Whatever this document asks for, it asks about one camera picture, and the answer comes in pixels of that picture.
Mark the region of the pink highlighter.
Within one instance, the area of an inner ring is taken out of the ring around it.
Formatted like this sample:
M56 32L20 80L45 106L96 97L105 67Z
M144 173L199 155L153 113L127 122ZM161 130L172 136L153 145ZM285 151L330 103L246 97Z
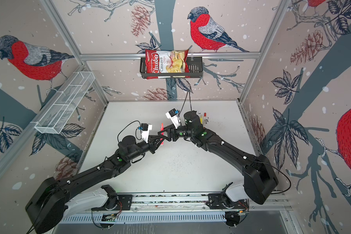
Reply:
M164 135L163 131L161 132L161 135ZM164 139L161 139L161 144L160 145L164 144L163 141L164 141Z

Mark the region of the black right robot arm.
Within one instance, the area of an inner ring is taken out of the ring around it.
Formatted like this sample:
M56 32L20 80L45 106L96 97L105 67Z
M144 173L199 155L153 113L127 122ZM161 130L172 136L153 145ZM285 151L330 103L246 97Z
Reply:
M181 125L179 111L176 109L167 112L166 117L173 123L164 128L168 141L188 138L196 147L213 153L234 166L244 177L246 195L255 203L264 204L278 186L274 167L264 155L257 157L229 144L212 130L203 127L196 111L184 114L184 125Z

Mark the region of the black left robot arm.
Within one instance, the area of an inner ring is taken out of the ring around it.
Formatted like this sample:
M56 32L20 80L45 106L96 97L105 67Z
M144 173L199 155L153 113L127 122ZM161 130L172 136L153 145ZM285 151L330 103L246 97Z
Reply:
M134 136L126 136L115 153L102 163L82 173L56 180L44 180L25 207L32 223L28 233L43 234L54 228L63 218L66 203L90 187L122 174L131 166L131 160L152 154L164 141L162 135L150 135L148 141L137 143Z

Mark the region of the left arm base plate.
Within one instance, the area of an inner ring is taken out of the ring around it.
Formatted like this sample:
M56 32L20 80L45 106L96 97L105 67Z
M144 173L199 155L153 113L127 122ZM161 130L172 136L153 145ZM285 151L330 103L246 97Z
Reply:
M131 208L133 195L118 194L109 198L101 207L92 208L92 211L128 211Z

